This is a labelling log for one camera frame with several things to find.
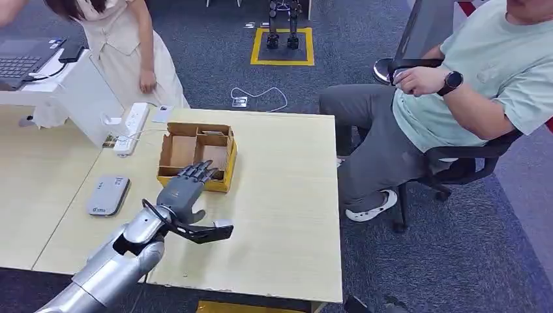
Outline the standing person's hand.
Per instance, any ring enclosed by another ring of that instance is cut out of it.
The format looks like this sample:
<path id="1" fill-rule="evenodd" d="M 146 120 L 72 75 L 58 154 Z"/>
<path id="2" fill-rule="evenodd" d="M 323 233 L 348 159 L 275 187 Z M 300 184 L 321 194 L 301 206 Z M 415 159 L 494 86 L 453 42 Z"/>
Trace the standing person's hand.
<path id="1" fill-rule="evenodd" d="M 143 94 L 151 94 L 157 86 L 157 77 L 153 70 L 140 70 L 140 90 Z"/>

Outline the seated person's left hand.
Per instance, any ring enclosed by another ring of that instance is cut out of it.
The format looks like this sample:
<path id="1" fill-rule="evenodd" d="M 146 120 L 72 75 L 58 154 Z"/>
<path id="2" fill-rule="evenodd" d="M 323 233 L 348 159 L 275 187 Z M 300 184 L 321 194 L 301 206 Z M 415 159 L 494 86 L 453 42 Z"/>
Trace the seated person's left hand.
<path id="1" fill-rule="evenodd" d="M 394 83 L 403 93 L 419 97 L 437 93 L 448 74 L 444 68 L 414 67 L 396 73 Z"/>

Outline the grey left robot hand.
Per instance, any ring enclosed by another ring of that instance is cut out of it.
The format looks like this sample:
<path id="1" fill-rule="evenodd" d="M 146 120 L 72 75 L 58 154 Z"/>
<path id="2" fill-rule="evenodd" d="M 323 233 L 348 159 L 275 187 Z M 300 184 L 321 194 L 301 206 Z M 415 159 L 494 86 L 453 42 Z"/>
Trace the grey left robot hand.
<path id="1" fill-rule="evenodd" d="M 182 224 L 190 225 L 203 219 L 205 211 L 201 209 L 194 212 L 192 207 L 203 192 L 206 182 L 218 171 L 218 168 L 209 168 L 212 163 L 212 160 L 197 162 L 181 170 L 160 191 L 156 206 L 170 210 L 172 220 Z"/>

